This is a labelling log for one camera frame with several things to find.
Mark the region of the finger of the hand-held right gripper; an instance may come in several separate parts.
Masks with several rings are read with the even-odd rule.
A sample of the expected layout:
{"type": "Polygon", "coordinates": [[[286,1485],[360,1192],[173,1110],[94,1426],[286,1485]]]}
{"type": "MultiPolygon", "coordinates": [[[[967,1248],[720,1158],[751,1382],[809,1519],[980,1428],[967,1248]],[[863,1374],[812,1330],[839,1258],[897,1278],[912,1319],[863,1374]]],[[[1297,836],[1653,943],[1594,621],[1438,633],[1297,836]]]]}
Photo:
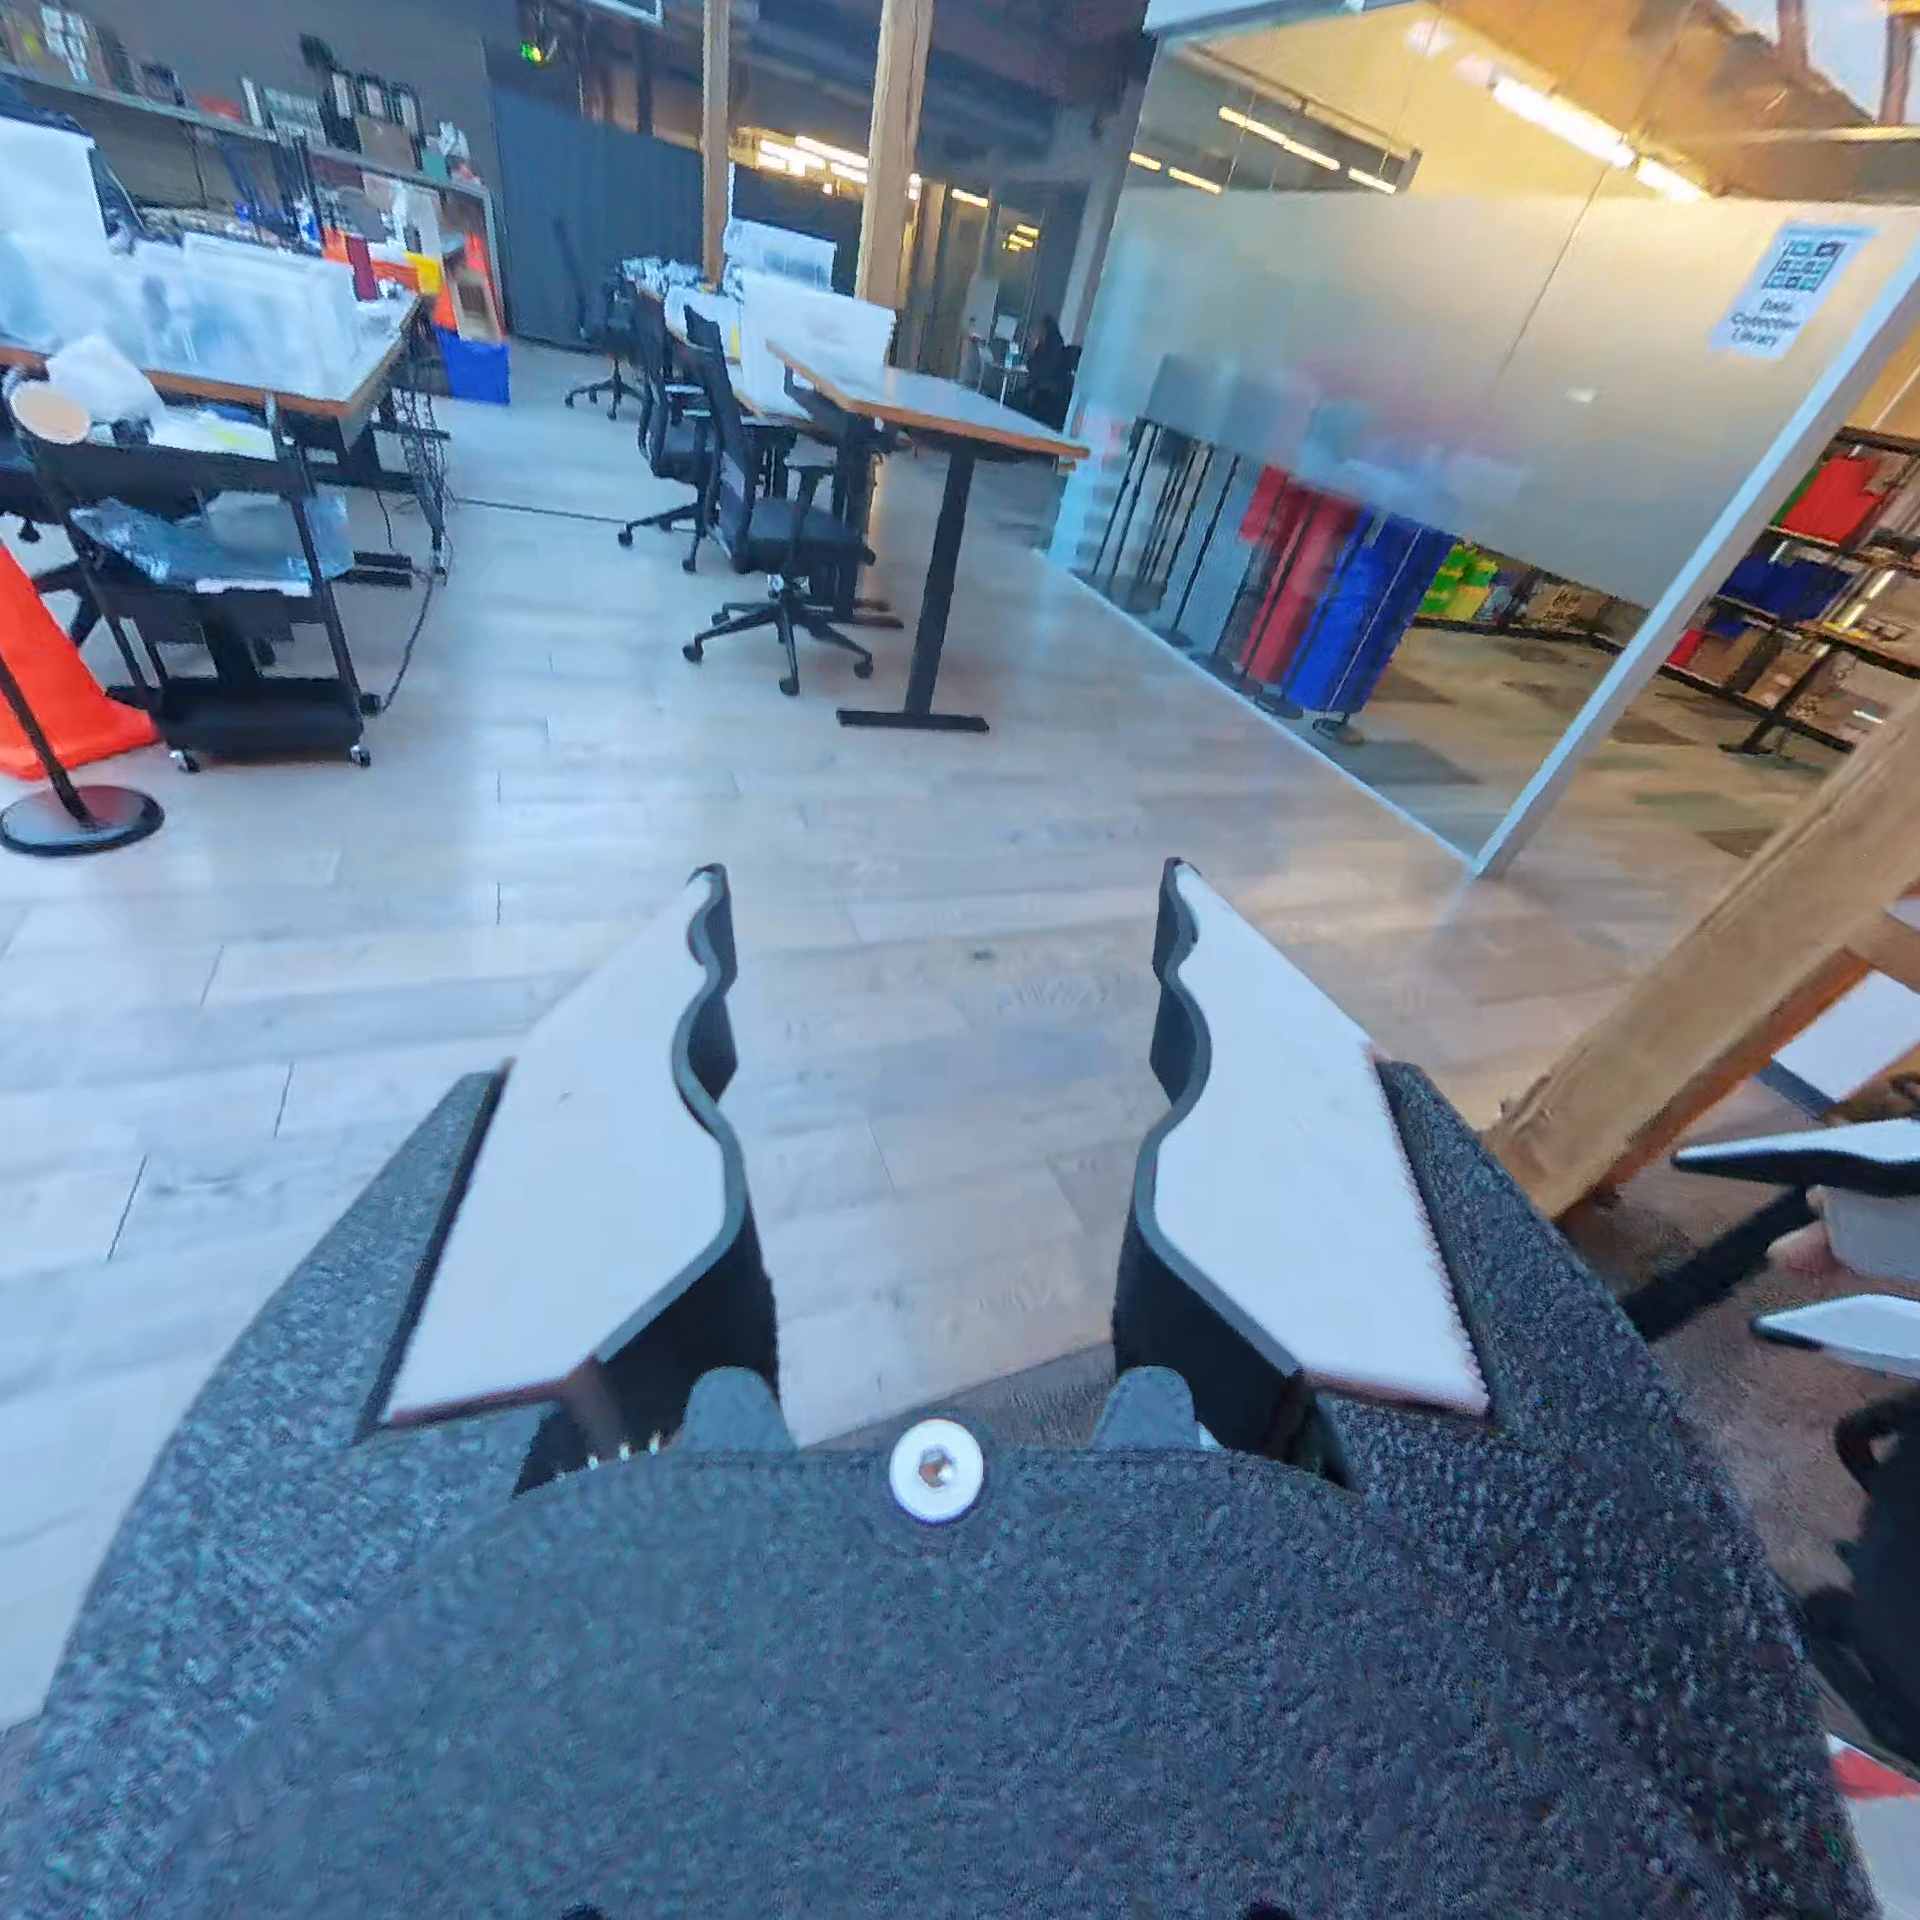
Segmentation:
{"type": "Polygon", "coordinates": [[[1670,1168],[1698,1176],[1823,1189],[1871,1197],[1917,1196],[1917,1118],[1861,1119],[1794,1134],[1690,1143],[1670,1168]]]}
{"type": "Polygon", "coordinates": [[[1855,1294],[1758,1314],[1750,1332],[1768,1344],[1821,1353],[1871,1376],[1917,1380],[1917,1314],[1917,1301],[1855,1294]]]}

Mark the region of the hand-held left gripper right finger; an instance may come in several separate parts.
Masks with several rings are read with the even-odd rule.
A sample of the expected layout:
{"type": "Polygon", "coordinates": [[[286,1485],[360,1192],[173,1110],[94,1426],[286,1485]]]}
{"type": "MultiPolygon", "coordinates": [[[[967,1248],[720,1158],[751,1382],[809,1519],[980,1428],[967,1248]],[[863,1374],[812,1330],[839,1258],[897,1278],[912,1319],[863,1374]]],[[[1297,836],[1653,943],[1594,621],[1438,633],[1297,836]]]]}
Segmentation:
{"type": "Polygon", "coordinates": [[[1364,1029],[1196,864],[1162,864],[1127,1197],[1121,1376],[1174,1376],[1197,1439],[1341,1453],[1336,1412],[1495,1436],[1495,1393],[1364,1029]]]}

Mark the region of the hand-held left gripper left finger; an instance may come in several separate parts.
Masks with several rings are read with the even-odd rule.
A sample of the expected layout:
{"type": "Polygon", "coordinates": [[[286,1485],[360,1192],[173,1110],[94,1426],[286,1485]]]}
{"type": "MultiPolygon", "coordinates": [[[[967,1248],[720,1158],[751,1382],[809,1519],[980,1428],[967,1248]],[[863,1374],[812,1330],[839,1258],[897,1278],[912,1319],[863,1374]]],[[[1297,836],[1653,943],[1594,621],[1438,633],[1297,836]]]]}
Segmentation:
{"type": "Polygon", "coordinates": [[[709,1376],[778,1404],[735,1079],[729,870],[695,868],[496,1069],[374,1392],[420,1431],[543,1408],[642,1450],[709,1376]]]}

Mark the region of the slanted wooden beam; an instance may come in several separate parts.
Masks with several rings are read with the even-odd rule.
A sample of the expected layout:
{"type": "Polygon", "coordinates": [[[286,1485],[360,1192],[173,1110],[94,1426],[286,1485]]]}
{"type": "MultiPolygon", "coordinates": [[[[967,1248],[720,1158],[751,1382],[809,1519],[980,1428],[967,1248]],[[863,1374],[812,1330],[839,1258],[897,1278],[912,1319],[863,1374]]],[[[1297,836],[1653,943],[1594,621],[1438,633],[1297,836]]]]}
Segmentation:
{"type": "Polygon", "coordinates": [[[1917,710],[1814,792],[1485,1148],[1556,1220],[1617,1189],[1868,976],[1916,988],[1917,710]]]}

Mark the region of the storage rack with coloured bins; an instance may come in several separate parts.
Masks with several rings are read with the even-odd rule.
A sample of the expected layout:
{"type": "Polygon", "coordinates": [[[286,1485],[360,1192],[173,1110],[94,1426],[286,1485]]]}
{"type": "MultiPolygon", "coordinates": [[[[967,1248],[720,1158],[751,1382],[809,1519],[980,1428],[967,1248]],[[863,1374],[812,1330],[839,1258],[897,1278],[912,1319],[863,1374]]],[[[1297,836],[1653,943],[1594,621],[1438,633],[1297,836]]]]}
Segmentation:
{"type": "Polygon", "coordinates": [[[1917,440],[1841,426],[1664,663],[1737,720],[1721,753],[1841,757],[1913,701],[1916,516],[1917,440]]]}

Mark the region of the black utility cart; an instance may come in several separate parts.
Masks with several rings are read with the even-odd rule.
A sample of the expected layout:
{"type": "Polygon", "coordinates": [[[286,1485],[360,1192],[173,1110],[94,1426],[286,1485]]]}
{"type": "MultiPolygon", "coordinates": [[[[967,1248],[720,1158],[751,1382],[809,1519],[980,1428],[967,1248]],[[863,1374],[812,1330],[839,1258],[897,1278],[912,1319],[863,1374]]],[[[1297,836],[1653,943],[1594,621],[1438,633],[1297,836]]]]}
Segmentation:
{"type": "Polygon", "coordinates": [[[176,766],[370,764],[335,594],[352,534],[274,416],[265,449],[16,433],[176,766]]]}

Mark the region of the stack of red blue bins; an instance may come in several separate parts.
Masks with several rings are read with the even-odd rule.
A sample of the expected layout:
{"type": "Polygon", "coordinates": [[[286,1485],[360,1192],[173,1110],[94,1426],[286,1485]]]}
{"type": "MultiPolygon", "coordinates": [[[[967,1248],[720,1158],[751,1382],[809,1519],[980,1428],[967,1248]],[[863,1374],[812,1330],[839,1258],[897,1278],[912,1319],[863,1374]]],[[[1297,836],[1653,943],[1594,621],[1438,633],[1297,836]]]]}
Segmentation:
{"type": "Polygon", "coordinates": [[[1336,734],[1375,697],[1458,540],[1264,468],[1238,524],[1250,549],[1222,657],[1279,716],[1336,734]]]}

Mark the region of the round black stand base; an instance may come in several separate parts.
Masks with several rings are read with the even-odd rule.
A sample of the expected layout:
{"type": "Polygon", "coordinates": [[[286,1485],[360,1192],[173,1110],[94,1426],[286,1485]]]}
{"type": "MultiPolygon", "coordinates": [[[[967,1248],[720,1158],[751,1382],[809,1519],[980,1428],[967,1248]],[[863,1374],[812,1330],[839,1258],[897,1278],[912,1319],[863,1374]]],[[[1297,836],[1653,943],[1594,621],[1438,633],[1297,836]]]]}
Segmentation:
{"type": "Polygon", "coordinates": [[[151,796],[120,783],[72,781],[9,663],[1,663],[1,697],[46,774],[42,788],[1,808],[7,853],[85,857],[136,846],[164,826],[164,812],[151,796]]]}

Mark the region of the black office chair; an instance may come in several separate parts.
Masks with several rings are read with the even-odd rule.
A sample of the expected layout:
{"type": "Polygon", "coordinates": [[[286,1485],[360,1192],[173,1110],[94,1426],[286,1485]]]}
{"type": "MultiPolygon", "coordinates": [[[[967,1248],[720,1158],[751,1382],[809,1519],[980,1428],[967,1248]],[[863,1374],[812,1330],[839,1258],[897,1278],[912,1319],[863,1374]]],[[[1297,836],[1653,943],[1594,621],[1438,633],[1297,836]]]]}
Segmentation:
{"type": "Polygon", "coordinates": [[[633,545],[639,529],[673,532],[688,527],[685,573],[696,572],[709,534],[709,487],[712,465],[711,410],[702,381],[676,377],[673,345],[665,313],[654,295],[633,293],[633,346],[639,372],[642,410],[638,446],[656,479],[688,489],[676,506],[642,514],[615,529],[620,545],[633,545]]]}
{"type": "Polygon", "coordinates": [[[607,420],[617,420],[624,405],[639,405],[644,398],[642,377],[630,374],[630,361],[638,352],[633,286],[628,282],[624,269],[615,265],[599,281],[596,293],[589,295],[583,255],[559,215],[552,220],[552,228],[562,266],[567,271],[567,286],[574,295],[574,318],[583,345],[599,352],[607,364],[607,370],[601,377],[567,390],[562,396],[562,405],[572,409],[581,400],[604,400],[607,405],[607,420]]]}
{"type": "Polygon", "coordinates": [[[693,633],[680,655],[698,665],[705,644],[737,633],[775,630],[784,653],[778,689],[799,697],[798,630],[850,655],[858,681],[873,676],[873,652],[842,633],[829,612],[818,610],[807,589],[818,577],[870,561],[873,553],[861,534],[821,504],[823,487],[834,479],[834,458],[799,458],[788,463],[790,492],[766,478],[766,442],[777,446],[781,426],[767,438],[749,426],[746,410],[733,392],[718,322],[702,311],[685,313],[685,361],[698,377],[705,420],[696,424],[704,457],[698,484],[702,532],[712,540],[735,575],[760,575],[766,591],[756,602],[735,612],[720,612],[709,629],[693,633]]]}

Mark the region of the orange traffic cone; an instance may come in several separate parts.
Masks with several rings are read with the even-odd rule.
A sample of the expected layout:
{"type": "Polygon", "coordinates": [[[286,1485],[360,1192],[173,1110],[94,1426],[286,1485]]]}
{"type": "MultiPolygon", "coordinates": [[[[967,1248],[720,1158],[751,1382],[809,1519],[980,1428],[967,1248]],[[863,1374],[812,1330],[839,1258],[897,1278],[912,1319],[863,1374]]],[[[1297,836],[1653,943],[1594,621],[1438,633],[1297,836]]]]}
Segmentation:
{"type": "Polygon", "coordinates": [[[41,602],[24,567],[7,549],[1,657],[62,768],[72,769],[157,742],[152,720],[113,701],[94,679],[55,614],[41,602]]]}

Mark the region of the wooden table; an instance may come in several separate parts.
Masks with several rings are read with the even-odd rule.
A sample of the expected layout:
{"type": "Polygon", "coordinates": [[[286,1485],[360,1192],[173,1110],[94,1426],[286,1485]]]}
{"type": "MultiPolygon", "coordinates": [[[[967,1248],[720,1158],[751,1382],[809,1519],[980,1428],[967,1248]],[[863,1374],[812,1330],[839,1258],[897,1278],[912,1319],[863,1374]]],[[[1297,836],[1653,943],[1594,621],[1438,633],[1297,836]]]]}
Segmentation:
{"type": "Polygon", "coordinates": [[[1090,448],[946,377],[831,358],[823,350],[794,346],[775,337],[767,337],[766,345],[785,372],[788,390],[798,398],[821,400],[840,416],[892,426],[914,442],[928,442],[946,452],[944,497],[928,554],[902,703],[897,708],[840,706],[834,712],[839,726],[986,734],[990,721],[983,716],[935,708],[976,463],[986,458],[992,463],[1079,465],[1090,458],[1090,448]]]}
{"type": "Polygon", "coordinates": [[[441,384],[436,334],[417,295],[359,306],[346,346],[326,358],[309,340],[277,337],[218,309],[207,346],[142,358],[161,400],[272,416],[309,472],[338,489],[406,494],[430,532],[432,572],[445,558],[445,433],[433,416],[441,384]]]}

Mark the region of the blue white paper notice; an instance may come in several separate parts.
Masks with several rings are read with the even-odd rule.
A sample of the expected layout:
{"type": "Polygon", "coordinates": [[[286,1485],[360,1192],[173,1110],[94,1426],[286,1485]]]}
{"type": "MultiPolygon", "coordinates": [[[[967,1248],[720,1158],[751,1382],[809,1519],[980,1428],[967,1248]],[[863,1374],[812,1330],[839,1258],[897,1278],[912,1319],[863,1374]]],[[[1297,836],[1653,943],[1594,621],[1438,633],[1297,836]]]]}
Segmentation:
{"type": "Polygon", "coordinates": [[[1864,224],[1783,224],[1717,322],[1712,350],[1761,364],[1785,358],[1877,234],[1864,224]]]}

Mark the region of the frosted glass partition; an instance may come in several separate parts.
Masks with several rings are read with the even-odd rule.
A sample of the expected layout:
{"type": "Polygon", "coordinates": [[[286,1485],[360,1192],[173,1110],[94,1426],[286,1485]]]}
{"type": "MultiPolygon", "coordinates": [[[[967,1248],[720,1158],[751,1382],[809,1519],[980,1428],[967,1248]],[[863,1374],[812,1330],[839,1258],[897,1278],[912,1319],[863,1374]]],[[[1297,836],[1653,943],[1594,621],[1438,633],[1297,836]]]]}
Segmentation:
{"type": "Polygon", "coordinates": [[[1120,201],[1049,554],[1160,652],[1484,870],[1540,829],[1745,857],[1841,757],[1733,758],[1664,676],[1696,606],[1916,322],[1916,210],[1573,194],[1120,201]],[[1775,364],[1712,332],[1788,221],[1864,224],[1775,364]],[[1222,630],[1264,468],[1458,540],[1336,734],[1222,630]]]}

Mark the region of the clear storage box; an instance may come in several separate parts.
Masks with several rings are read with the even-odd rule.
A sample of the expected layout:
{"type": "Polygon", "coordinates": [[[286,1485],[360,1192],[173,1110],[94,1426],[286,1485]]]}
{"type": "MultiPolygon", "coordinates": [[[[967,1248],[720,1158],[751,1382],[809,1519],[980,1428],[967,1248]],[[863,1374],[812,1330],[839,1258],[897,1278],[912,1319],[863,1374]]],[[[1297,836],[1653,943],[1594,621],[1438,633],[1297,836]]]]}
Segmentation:
{"type": "Polygon", "coordinates": [[[189,233],[125,262],[140,361],[277,392],[345,396],[360,364],[360,304],[345,262],[189,233]]]}

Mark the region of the wall shelf with boxes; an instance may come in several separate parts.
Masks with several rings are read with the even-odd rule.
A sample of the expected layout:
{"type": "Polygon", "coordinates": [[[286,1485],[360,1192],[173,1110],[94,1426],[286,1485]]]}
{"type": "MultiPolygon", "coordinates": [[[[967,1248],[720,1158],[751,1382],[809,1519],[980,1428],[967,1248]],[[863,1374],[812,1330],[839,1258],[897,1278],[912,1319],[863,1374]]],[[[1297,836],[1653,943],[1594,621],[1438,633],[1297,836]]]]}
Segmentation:
{"type": "Polygon", "coordinates": [[[151,233],[325,254],[417,297],[445,336],[503,345],[497,216],[465,130],[413,82],[294,38],[289,82],[198,85],[101,5],[4,5],[4,82],[94,136],[151,233]]]}

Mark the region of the wooden post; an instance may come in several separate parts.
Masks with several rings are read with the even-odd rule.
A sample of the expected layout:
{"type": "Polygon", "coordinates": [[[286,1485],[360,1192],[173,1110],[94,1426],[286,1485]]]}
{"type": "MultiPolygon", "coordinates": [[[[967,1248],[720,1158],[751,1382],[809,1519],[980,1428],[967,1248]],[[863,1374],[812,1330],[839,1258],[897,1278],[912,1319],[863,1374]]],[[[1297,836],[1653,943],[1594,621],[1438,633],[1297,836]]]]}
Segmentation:
{"type": "Polygon", "coordinates": [[[880,5],[854,297],[893,311],[897,311],[902,297],[906,186],[918,162],[932,18],[932,1],[880,5]]]}

